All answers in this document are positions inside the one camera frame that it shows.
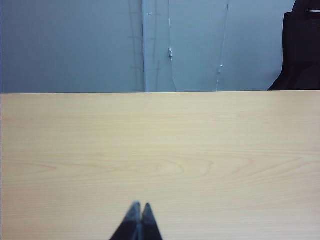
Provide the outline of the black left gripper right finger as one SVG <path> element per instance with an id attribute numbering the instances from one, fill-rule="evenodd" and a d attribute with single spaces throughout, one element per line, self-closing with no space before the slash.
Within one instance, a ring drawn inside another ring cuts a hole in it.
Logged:
<path id="1" fill-rule="evenodd" d="M 140 222 L 142 240 L 163 240 L 150 203 L 146 203 Z"/>

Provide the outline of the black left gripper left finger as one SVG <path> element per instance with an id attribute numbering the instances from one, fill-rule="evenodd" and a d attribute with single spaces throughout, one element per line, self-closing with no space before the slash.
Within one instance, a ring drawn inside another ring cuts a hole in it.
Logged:
<path id="1" fill-rule="evenodd" d="M 141 240 L 141 204 L 134 201 L 126 212 L 122 222 L 110 238 L 111 240 Z"/>

